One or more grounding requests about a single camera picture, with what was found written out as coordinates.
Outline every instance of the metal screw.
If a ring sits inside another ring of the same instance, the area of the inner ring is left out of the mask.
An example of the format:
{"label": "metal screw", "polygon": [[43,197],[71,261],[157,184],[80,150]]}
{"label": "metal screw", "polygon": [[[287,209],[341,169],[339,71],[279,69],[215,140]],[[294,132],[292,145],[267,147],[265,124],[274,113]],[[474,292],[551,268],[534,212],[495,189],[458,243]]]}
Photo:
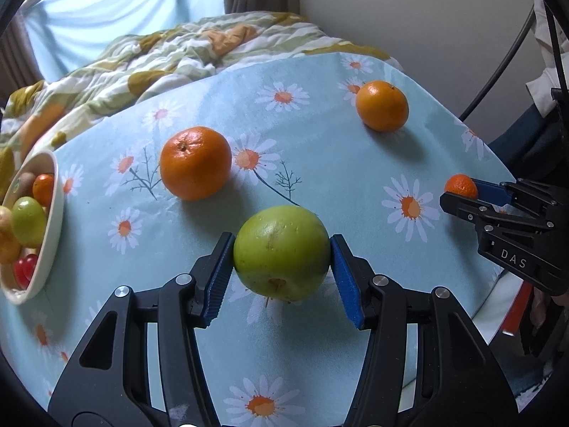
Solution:
{"label": "metal screw", "polygon": [[179,284],[180,286],[183,286],[184,284],[189,284],[190,282],[192,282],[192,277],[187,273],[179,274],[178,276],[176,276],[176,283]]}
{"label": "metal screw", "polygon": [[389,284],[389,279],[387,279],[385,276],[381,274],[378,274],[373,277],[373,283],[376,286],[387,286]]}
{"label": "metal screw", "polygon": [[129,295],[130,289],[128,286],[118,286],[115,289],[115,295],[117,297],[124,297],[125,295]]}
{"label": "metal screw", "polygon": [[448,291],[448,289],[445,288],[436,288],[435,289],[435,295],[438,298],[449,298],[451,296],[451,293]]}

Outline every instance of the crumpled bedding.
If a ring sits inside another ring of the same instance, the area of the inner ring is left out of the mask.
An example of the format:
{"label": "crumpled bedding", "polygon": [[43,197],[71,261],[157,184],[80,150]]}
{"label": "crumpled bedding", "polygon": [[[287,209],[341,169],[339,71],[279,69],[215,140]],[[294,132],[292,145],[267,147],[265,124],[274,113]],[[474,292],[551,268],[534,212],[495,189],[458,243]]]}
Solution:
{"label": "crumpled bedding", "polygon": [[355,62],[366,54],[400,68],[386,53],[328,37],[291,13],[229,14],[120,37],[92,64],[10,96],[0,132],[0,197],[27,156],[134,104],[224,70],[327,52],[353,53]]}

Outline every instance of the gray wall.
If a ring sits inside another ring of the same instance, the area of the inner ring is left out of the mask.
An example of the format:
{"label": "gray wall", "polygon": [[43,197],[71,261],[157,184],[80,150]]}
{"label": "gray wall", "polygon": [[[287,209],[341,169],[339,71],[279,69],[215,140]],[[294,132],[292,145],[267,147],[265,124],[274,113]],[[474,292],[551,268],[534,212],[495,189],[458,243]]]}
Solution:
{"label": "gray wall", "polygon": [[[506,54],[532,0],[301,0],[326,33],[382,48],[454,114],[466,108]],[[531,105],[525,83],[543,60],[528,36],[467,124],[486,142]]]}

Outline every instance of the blue gripper pad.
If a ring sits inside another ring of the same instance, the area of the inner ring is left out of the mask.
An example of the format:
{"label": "blue gripper pad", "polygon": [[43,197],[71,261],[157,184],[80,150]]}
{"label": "blue gripper pad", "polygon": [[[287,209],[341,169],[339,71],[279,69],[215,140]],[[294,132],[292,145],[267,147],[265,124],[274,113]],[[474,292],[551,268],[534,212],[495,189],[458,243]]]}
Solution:
{"label": "blue gripper pad", "polygon": [[335,234],[330,238],[332,249],[331,267],[340,298],[344,304],[346,316],[354,323],[355,327],[364,329],[365,315],[361,303],[361,290],[359,281],[354,277],[356,258],[350,252],[341,234]]}
{"label": "blue gripper pad", "polygon": [[502,207],[511,203],[511,194],[499,184],[473,179],[478,189],[478,200]]}
{"label": "blue gripper pad", "polygon": [[233,271],[234,242],[234,235],[224,233],[211,254],[211,258],[217,259],[217,263],[204,290],[204,308],[201,318],[205,326],[208,326],[219,314],[221,302]]}

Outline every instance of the orange fruit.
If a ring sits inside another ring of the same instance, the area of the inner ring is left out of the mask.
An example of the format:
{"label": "orange fruit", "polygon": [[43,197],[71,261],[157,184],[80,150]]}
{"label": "orange fruit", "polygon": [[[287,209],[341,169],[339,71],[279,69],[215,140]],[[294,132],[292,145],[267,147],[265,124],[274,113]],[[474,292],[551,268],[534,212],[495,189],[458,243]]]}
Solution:
{"label": "orange fruit", "polygon": [[445,183],[445,192],[453,192],[470,199],[478,199],[478,188],[468,175],[453,175]]}
{"label": "orange fruit", "polygon": [[184,200],[196,201],[219,191],[229,179],[231,148],[207,127],[192,127],[170,138],[160,153],[164,186]]}
{"label": "orange fruit", "polygon": [[376,131],[398,130],[409,117],[409,103],[403,91],[381,80],[359,89],[356,110],[362,121]]}
{"label": "orange fruit", "polygon": [[51,174],[41,174],[36,177],[32,185],[33,198],[43,207],[49,207],[53,197],[54,179]]}

